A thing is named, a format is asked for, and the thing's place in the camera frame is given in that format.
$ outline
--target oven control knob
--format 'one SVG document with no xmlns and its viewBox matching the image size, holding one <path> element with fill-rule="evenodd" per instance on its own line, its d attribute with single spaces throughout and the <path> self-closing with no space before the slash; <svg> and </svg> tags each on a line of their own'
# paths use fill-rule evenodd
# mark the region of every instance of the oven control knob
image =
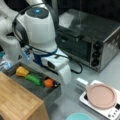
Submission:
<svg viewBox="0 0 120 120">
<path fill-rule="evenodd" d="M 102 47 L 102 45 L 101 45 L 101 43 L 98 41 L 98 42 L 96 42 L 94 45 L 93 45 L 93 48 L 95 49 L 95 50 L 99 50 L 99 49 L 101 49 L 101 47 Z"/>
<path fill-rule="evenodd" d="M 93 57 L 93 58 L 99 58 L 99 57 L 100 57 L 100 52 L 99 52 L 99 51 L 95 51 L 95 52 L 92 54 L 92 57 Z"/>
<path fill-rule="evenodd" d="M 99 65 L 99 60 L 94 59 L 94 60 L 92 61 L 91 65 L 92 65 L 93 67 L 98 66 L 98 65 Z"/>
</svg>

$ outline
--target oven window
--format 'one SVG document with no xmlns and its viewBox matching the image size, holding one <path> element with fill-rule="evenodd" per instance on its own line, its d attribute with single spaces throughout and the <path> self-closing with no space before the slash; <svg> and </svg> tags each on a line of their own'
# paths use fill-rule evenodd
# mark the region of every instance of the oven window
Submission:
<svg viewBox="0 0 120 120">
<path fill-rule="evenodd" d="M 91 43 L 83 40 L 75 41 L 59 39 L 57 40 L 57 45 L 66 52 L 71 53 L 87 62 L 90 62 Z"/>
</svg>

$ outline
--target kitchen appliance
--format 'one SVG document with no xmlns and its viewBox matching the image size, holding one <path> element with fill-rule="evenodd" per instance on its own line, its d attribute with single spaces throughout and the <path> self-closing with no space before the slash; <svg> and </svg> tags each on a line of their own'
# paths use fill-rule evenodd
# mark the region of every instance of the kitchen appliance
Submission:
<svg viewBox="0 0 120 120">
<path fill-rule="evenodd" d="M 98 81 L 98 80 L 94 80 L 90 85 L 94 85 L 94 84 L 101 84 L 102 82 Z M 86 91 L 83 92 L 83 94 L 80 96 L 79 100 L 80 102 L 84 103 L 85 105 L 87 105 L 89 108 L 95 110 L 96 112 L 98 112 L 99 114 L 101 114 L 102 116 L 106 117 L 109 120 L 118 120 L 119 115 L 120 115 L 120 91 L 112 88 L 117 95 L 117 101 L 116 104 L 108 109 L 99 109 L 94 107 L 89 101 L 88 101 L 88 97 L 87 97 L 87 93 Z"/>
<path fill-rule="evenodd" d="M 59 16 L 56 42 L 68 56 L 101 71 L 119 52 L 120 23 L 69 9 Z"/>
</svg>

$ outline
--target oven door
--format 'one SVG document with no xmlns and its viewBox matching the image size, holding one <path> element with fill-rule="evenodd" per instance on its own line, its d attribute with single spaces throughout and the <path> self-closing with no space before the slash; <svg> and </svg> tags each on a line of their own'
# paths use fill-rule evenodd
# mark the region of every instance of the oven door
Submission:
<svg viewBox="0 0 120 120">
<path fill-rule="evenodd" d="M 91 42 L 85 37 L 81 39 L 71 40 L 58 37 L 56 39 L 58 47 L 63 50 L 68 56 L 80 61 L 89 66 L 91 57 Z"/>
</svg>

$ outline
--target wooden crate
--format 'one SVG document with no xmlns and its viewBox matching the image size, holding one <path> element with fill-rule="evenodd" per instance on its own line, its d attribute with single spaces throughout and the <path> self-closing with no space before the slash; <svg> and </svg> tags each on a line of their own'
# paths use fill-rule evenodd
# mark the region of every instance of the wooden crate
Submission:
<svg viewBox="0 0 120 120">
<path fill-rule="evenodd" d="M 4 120 L 49 120 L 44 101 L 2 72 L 0 114 Z"/>
</svg>

